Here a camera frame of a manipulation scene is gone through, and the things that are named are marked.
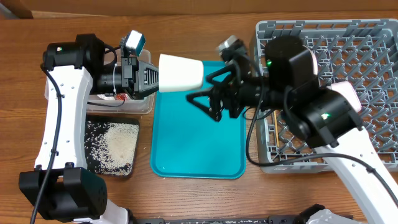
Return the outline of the pink small bowl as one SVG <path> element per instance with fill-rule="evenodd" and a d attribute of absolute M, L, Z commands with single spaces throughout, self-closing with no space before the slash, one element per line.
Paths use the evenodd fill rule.
<path fill-rule="evenodd" d="M 350 82 L 343 81 L 332 83 L 330 86 L 328 86 L 328 89 L 343 95 L 348 100 L 348 103 L 353 107 L 355 112 L 359 113 L 361 111 L 361 102 L 357 96 L 356 90 L 353 88 Z"/>

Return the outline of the pink round plate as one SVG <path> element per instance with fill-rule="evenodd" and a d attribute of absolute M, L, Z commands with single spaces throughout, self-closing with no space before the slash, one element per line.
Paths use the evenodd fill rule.
<path fill-rule="evenodd" d="M 315 53 L 312 50 L 310 50 L 310 53 L 312 55 L 313 74 L 317 76 L 318 75 L 318 61 L 317 61 Z"/>

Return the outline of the red snack wrapper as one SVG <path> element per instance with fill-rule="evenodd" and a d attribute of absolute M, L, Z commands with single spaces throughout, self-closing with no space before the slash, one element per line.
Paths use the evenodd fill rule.
<path fill-rule="evenodd" d="M 114 98 L 115 98 L 115 100 L 121 100 L 121 101 L 126 100 L 125 94 L 118 94 Z"/>

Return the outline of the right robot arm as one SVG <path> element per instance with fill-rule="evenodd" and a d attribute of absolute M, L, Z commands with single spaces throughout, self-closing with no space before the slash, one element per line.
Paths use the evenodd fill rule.
<path fill-rule="evenodd" d="M 257 72 L 243 42 L 224 41 L 220 57 L 224 68 L 209 74 L 208 90 L 187 95 L 215 121 L 223 110 L 237 118 L 243 109 L 271 114 L 280 111 L 289 131 L 315 151 L 344 183 L 369 223 L 397 222 L 397 183 L 371 143 L 359 115 L 361 104 L 348 82 L 321 86 L 315 54 L 295 36 L 269 41 L 265 48 L 267 76 Z"/>

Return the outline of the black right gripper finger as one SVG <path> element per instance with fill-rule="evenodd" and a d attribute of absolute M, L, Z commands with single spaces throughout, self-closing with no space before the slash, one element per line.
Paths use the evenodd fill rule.
<path fill-rule="evenodd" d="M 219 122 L 221 120 L 221 98 L 219 91 L 215 88 L 209 88 L 206 90 L 200 90 L 194 93 L 190 93 L 186 96 L 186 99 L 193 106 L 202 110 L 212 120 Z"/>
<path fill-rule="evenodd" d="M 239 77 L 241 69 L 234 64 L 227 65 L 209 75 L 206 76 L 206 81 L 214 86 L 227 86 L 230 82 L 233 82 L 235 78 Z M 222 81 L 215 80 L 216 77 L 222 76 L 229 73 Z"/>

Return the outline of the white paper cup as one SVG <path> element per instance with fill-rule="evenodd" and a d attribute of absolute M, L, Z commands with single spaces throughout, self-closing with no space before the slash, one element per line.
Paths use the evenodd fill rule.
<path fill-rule="evenodd" d="M 161 93 L 199 90 L 203 86 L 201 60 L 160 54 L 159 91 Z"/>

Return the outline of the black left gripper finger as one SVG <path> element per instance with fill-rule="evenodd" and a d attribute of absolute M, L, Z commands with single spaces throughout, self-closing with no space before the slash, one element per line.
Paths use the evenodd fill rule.
<path fill-rule="evenodd" d="M 137 81 L 139 82 L 157 82 L 159 81 L 159 71 L 151 63 L 139 61 L 138 63 L 138 73 Z"/>
<path fill-rule="evenodd" d="M 144 99 L 145 97 L 157 92 L 159 84 L 145 84 L 144 82 L 136 82 L 134 84 L 134 99 Z"/>

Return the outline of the wooden chopstick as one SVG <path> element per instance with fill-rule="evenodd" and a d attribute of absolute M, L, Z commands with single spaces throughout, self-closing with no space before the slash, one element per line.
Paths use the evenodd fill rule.
<path fill-rule="evenodd" d="M 275 131 L 275 143 L 276 143 L 276 146 L 279 148 L 279 129 L 278 129 L 276 111 L 273 111 L 273 120 L 274 120 L 274 131 Z"/>

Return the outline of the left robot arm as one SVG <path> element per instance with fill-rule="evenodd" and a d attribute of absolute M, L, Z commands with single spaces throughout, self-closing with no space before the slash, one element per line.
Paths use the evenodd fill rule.
<path fill-rule="evenodd" d="M 32 204 L 31 220 L 76 223 L 134 223 L 132 212 L 107 196 L 105 181 L 87 168 L 84 134 L 91 94 L 125 93 L 141 100 L 156 92 L 158 69 L 139 60 L 145 37 L 132 31 L 118 47 L 94 34 L 51 43 L 41 70 L 47 77 L 44 136 L 32 171 L 21 172 L 19 189 Z"/>

